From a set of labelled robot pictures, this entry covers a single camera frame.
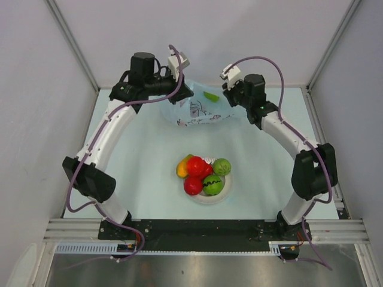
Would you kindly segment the light blue plastic bag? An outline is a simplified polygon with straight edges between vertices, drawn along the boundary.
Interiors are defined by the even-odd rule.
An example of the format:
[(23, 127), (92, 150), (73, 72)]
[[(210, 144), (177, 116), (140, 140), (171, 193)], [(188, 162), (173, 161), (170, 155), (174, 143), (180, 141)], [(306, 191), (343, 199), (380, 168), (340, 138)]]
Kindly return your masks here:
[[(229, 105), (222, 88), (208, 86), (193, 80), (186, 80), (186, 84), (193, 91), (193, 97), (177, 102), (175, 105), (168, 100), (159, 103), (162, 115), (172, 124), (188, 127), (246, 116), (244, 108)], [(218, 102), (208, 100), (203, 95), (205, 91), (219, 96), (220, 100)]]

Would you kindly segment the green custard apple toy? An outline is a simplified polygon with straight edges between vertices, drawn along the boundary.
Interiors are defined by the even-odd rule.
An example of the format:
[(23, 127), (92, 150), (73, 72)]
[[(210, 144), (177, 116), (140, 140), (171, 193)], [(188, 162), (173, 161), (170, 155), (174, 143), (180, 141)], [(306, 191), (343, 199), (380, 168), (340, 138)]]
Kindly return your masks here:
[(231, 172), (231, 163), (225, 158), (218, 158), (212, 164), (213, 171), (218, 176), (226, 176)]

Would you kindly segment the orange red tomato toy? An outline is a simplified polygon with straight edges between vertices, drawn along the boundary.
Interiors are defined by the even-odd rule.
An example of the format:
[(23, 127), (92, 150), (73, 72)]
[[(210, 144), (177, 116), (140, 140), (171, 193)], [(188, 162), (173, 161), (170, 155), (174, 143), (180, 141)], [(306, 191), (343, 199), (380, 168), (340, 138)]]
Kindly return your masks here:
[(206, 162), (198, 157), (191, 157), (186, 163), (186, 169), (189, 176), (199, 176), (203, 173)]

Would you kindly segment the red bell pepper toy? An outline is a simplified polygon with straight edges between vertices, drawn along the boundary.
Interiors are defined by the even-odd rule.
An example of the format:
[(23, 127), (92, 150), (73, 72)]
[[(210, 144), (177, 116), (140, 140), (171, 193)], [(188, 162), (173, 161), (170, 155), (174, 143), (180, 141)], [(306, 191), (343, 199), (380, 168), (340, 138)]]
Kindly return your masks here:
[(203, 172), (201, 173), (201, 178), (205, 179), (207, 176), (210, 176), (214, 173), (213, 168), (210, 164), (205, 162), (204, 167), (203, 167)]

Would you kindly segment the yellow orange mango toy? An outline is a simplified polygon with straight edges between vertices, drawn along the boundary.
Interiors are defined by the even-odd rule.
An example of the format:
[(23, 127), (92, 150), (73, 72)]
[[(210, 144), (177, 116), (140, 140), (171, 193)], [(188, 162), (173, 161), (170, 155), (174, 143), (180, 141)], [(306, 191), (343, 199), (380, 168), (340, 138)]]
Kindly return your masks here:
[(188, 176), (187, 162), (193, 157), (192, 154), (183, 158), (176, 167), (176, 174), (179, 178), (186, 178)]

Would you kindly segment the green watermelon toy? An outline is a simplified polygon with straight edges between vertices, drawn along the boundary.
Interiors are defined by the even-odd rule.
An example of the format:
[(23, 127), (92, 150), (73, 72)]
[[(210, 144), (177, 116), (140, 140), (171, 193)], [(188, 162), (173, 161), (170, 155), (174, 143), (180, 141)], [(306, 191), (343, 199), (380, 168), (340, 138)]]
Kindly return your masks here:
[(210, 175), (203, 180), (203, 191), (208, 196), (216, 196), (223, 187), (224, 183), (218, 175)]

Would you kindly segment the red apple toy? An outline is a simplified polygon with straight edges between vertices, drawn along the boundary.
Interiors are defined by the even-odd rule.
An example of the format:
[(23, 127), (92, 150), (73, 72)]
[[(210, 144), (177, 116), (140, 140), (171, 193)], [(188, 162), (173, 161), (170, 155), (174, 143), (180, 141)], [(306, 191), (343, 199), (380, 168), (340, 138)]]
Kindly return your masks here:
[(198, 195), (203, 189), (203, 183), (200, 178), (196, 176), (189, 176), (184, 181), (184, 191), (190, 196)]

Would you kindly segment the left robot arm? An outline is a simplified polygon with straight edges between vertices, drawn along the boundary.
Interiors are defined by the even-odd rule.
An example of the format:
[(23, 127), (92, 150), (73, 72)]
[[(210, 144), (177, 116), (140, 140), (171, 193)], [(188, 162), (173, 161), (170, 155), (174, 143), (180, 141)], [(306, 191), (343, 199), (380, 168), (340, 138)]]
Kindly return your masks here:
[(111, 89), (95, 132), (75, 157), (65, 157), (62, 163), (69, 180), (66, 197), (71, 197), (73, 189), (87, 197), (90, 201), (83, 207), (94, 205), (104, 218), (113, 222), (111, 231), (119, 239), (131, 235), (132, 217), (117, 198), (116, 180), (106, 173), (117, 142), (143, 105), (163, 100), (176, 104), (193, 96), (183, 74), (189, 60), (175, 47), (169, 49), (171, 55), (166, 66), (147, 52), (136, 52), (130, 58), (130, 68)]

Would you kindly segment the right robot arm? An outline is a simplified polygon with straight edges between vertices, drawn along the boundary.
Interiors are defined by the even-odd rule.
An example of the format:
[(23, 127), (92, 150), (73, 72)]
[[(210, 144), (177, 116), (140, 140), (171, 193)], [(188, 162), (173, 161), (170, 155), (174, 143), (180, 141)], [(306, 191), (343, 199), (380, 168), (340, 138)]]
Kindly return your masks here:
[(276, 218), (277, 235), (290, 240), (297, 231), (305, 231), (302, 219), (321, 201), (322, 195), (331, 196), (332, 188), (338, 183), (335, 149), (329, 143), (309, 140), (282, 118), (280, 108), (266, 98), (262, 75), (221, 74), (220, 77), (230, 106), (243, 107), (248, 121), (274, 138), (294, 161), (293, 193)]

